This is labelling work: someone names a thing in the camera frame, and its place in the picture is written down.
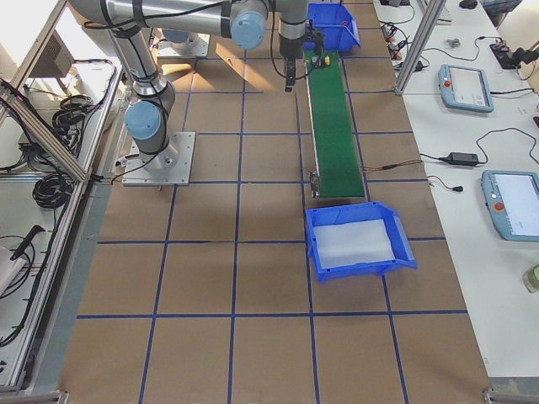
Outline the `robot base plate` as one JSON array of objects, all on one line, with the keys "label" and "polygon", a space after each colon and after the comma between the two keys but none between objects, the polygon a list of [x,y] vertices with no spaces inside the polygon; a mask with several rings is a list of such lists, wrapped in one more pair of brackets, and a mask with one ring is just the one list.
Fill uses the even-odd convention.
[{"label": "robot base plate", "polygon": [[140,154],[138,146],[131,142],[131,154],[137,157],[129,159],[127,173],[120,180],[124,186],[186,186],[190,174],[195,149],[196,133],[192,131],[174,132],[169,135],[168,147],[159,155]]}]

